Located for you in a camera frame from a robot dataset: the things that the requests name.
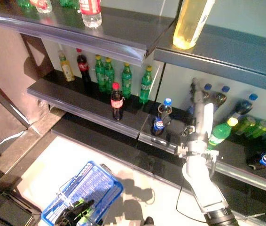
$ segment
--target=shelf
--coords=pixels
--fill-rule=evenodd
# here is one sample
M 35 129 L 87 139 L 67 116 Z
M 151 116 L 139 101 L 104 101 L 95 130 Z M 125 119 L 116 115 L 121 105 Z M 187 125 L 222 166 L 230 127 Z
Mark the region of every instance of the shelf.
M 49 102 L 62 110 L 90 120 L 129 137 L 137 138 L 152 105 L 140 105 L 139 98 L 131 95 L 124 102 L 124 116 L 112 117 L 110 96 L 98 91 L 97 83 L 84 86 L 81 78 L 67 82 L 60 71 L 53 71 L 27 89 L 27 93 Z
M 197 44 L 182 50 L 172 44 L 174 23 L 154 59 L 266 89 L 266 38 L 205 25 Z
M 102 7 L 102 25 L 84 26 L 81 14 L 53 0 L 53 12 L 27 11 L 16 1 L 0 1 L 0 26 L 20 33 L 82 48 L 116 60 L 141 65 L 173 19 Z

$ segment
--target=blue bottle cap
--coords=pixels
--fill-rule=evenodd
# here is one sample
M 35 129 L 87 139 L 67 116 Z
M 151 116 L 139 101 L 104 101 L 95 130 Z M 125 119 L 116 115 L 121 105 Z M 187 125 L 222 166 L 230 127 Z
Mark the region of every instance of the blue bottle cap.
M 205 86 L 204 86 L 204 90 L 210 90 L 212 87 L 211 84 L 207 83 Z
M 249 96 L 249 99 L 250 100 L 256 100 L 258 98 L 258 96 L 255 94 L 255 93 L 252 93 L 250 96 Z
M 230 90 L 229 86 L 223 86 L 222 92 L 227 93 Z
M 172 105 L 172 99 L 166 98 L 163 102 L 165 106 L 171 106 Z

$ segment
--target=plastic basket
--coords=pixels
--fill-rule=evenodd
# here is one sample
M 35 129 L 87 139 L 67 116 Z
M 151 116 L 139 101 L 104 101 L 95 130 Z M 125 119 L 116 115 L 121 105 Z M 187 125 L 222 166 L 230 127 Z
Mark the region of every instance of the plastic basket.
M 123 191 L 122 184 L 109 172 L 89 161 L 84 168 L 73 177 L 66 187 L 58 194 L 51 204 L 41 213 L 41 218 L 50 226 L 62 211 L 83 198 L 86 201 L 94 200 L 92 212 L 89 218 L 98 223 L 110 205 L 119 197 Z M 92 223 L 77 224 L 78 226 L 89 226 Z

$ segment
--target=red label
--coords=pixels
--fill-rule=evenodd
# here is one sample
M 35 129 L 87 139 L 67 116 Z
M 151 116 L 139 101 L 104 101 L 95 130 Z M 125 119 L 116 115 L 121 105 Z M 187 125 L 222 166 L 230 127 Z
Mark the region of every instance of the red label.
M 111 105 L 114 108 L 120 108 L 121 106 L 123 106 L 123 99 L 115 101 L 115 100 L 111 100 Z
M 78 67 L 80 71 L 87 71 L 89 69 L 88 63 L 78 63 Z
M 84 15 L 94 15 L 101 12 L 101 0 L 80 0 L 81 13 Z

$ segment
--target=coca-cola bottle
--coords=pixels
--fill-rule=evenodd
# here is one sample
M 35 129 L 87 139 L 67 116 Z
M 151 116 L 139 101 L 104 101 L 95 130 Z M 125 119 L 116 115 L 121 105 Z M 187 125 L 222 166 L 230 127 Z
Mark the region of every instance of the coca-cola bottle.
M 112 84 L 112 94 L 111 94 L 111 106 L 113 118 L 117 121 L 121 120 L 123 117 L 123 94 L 119 90 L 119 83 L 114 82 Z
M 86 56 L 84 56 L 81 52 L 81 49 L 77 49 L 78 52 L 78 56 L 77 56 L 77 63 L 78 63 L 78 67 L 81 71 L 82 74 L 82 79 L 84 81 L 85 84 L 91 82 L 90 76 L 89 76 L 89 65 L 87 63 L 87 59 Z

